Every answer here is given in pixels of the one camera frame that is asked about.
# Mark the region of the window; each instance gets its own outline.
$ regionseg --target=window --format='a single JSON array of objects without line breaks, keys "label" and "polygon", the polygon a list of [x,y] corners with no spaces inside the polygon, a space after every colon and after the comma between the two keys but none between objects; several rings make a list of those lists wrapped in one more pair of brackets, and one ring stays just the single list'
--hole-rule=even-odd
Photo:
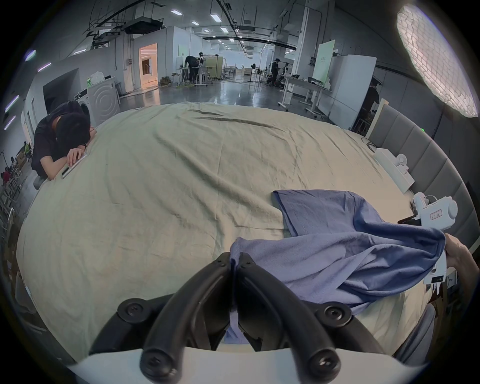
[{"label": "window", "polygon": [[142,60],[142,74],[151,75],[152,66],[150,65],[150,59]]}]

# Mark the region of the bed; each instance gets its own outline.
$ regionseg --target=bed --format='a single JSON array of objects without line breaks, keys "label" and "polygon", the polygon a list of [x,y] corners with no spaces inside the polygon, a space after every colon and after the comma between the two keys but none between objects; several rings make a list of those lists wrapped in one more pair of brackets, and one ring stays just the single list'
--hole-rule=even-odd
[{"label": "bed", "polygon": [[[88,156],[45,182],[18,240],[38,313],[76,360],[125,299],[175,292],[236,237],[281,239],[278,189],[355,192],[382,218],[412,214],[361,136],[287,112],[179,103],[120,113]],[[358,318],[393,354],[431,292],[420,282]]]}]

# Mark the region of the smartphone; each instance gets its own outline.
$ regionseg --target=smartphone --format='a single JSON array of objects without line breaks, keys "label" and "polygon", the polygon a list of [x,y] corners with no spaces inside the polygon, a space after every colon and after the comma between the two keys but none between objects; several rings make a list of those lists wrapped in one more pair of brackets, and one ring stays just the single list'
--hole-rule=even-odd
[{"label": "smartphone", "polygon": [[80,158],[76,161],[75,164],[73,164],[71,167],[67,167],[63,170],[61,173],[61,178],[64,179],[67,177],[67,175],[77,166],[80,164],[80,162],[87,156],[87,152],[83,152],[83,154],[80,156]]}]

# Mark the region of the wrinkled sheet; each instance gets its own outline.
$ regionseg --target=wrinkled sheet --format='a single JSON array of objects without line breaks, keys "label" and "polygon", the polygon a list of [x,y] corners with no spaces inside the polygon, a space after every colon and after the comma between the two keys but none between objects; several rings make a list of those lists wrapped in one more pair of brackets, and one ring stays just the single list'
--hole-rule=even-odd
[{"label": "wrinkled sheet", "polygon": [[[354,315],[374,301],[412,288],[430,272],[445,246],[438,229],[386,223],[365,199],[348,191],[274,191],[292,237],[238,238],[230,248],[238,263],[245,252],[302,300],[338,301]],[[226,342],[243,344],[232,322]]]},{"label": "wrinkled sheet", "polygon": [[[348,190],[388,222],[412,215],[360,136],[292,113],[212,103],[122,112],[88,156],[45,182],[17,259],[32,300],[77,361],[125,299],[173,293],[237,237],[279,240],[272,191]],[[359,319],[393,353],[430,299],[422,283]]]}]

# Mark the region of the shiny floor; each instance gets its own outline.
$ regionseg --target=shiny floor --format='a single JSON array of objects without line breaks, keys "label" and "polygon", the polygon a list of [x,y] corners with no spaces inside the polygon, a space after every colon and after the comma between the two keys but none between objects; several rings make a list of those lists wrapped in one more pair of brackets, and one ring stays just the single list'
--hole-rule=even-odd
[{"label": "shiny floor", "polygon": [[[190,101],[242,105],[282,111],[284,109],[277,103],[282,100],[282,97],[283,91],[279,88],[260,83],[249,83],[246,80],[237,78],[235,81],[214,81],[213,84],[208,84],[208,86],[169,86],[142,94],[124,96],[120,100],[120,109],[125,111],[150,105]],[[313,119],[313,115],[303,109],[305,105],[298,102],[303,100],[303,98],[293,96],[288,106],[288,112]]]}]

